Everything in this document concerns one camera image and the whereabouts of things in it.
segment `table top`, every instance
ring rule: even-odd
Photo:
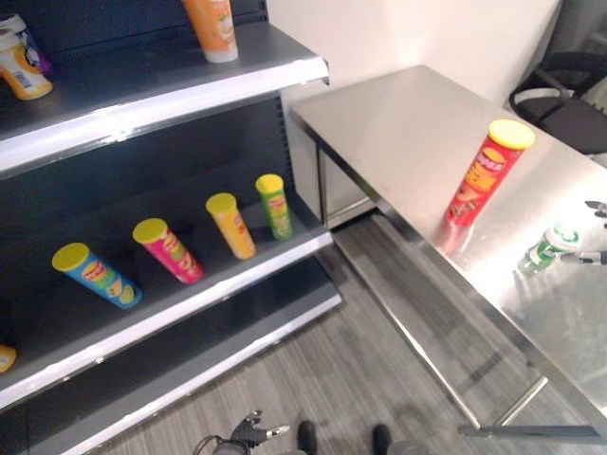
[[[416,66],[305,100],[292,115],[607,436],[607,266],[555,261],[531,277],[517,267],[557,223],[576,226],[580,249],[607,249],[604,222],[584,204],[607,202],[607,170],[532,127],[536,143],[472,227],[454,232],[445,208],[488,125],[514,114]]]

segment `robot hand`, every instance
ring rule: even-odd
[[[262,412],[255,410],[238,424],[229,440],[222,440],[213,455],[248,455],[250,450],[268,439],[282,436],[290,430],[290,426],[280,426],[270,429],[257,428],[261,422]]]

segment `person's foot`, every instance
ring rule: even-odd
[[[316,429],[309,420],[301,422],[297,428],[297,448],[306,455],[316,455]]]
[[[373,428],[373,455],[388,455],[388,447],[392,443],[390,430],[383,424]]]

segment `metal shelf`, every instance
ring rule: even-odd
[[[170,190],[121,201],[54,227],[46,231],[44,237],[27,238],[6,246],[13,248],[7,254],[23,257],[20,266],[41,280],[44,273],[49,273],[52,251],[65,243],[65,239],[90,241],[94,250],[96,241],[99,245],[110,242],[101,236],[81,237],[84,232],[90,236],[94,226],[112,227],[122,243],[122,239],[129,237],[134,225],[132,220],[157,213],[148,211],[150,207],[160,210],[170,207],[166,210],[166,213],[174,212],[166,218],[170,225],[173,225],[172,219],[183,219],[183,213],[202,212],[199,202],[191,197],[178,197],[195,193],[195,188],[198,188],[195,181],[177,182]],[[143,290],[142,302],[130,310],[114,307],[59,274],[49,282],[45,292],[16,301],[13,308],[19,313],[11,324],[15,336],[11,344],[19,356],[11,369],[0,375],[0,410],[98,365],[108,356],[330,245],[331,234],[305,203],[294,193],[288,194],[287,199],[295,228],[294,236],[287,241],[273,240],[261,204],[242,209],[257,245],[257,254],[247,261],[238,261],[232,256],[210,217],[192,219],[190,215],[193,227],[177,234],[205,268],[206,276],[193,285],[178,282],[137,245],[116,257],[102,254]],[[19,275],[23,275],[21,271],[17,271],[15,280]]]
[[[268,23],[236,35],[228,64],[208,64],[192,35],[57,64],[39,100],[1,87],[0,179],[328,77],[321,57]]]
[[[296,264],[11,409],[0,419],[3,428],[12,429],[9,452],[85,453],[340,302],[315,259]],[[21,431],[25,414],[28,437]]]

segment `chair seat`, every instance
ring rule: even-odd
[[[517,104],[521,117],[534,123],[558,98],[535,98]],[[587,102],[570,99],[537,126],[585,155],[607,152],[607,116]]]

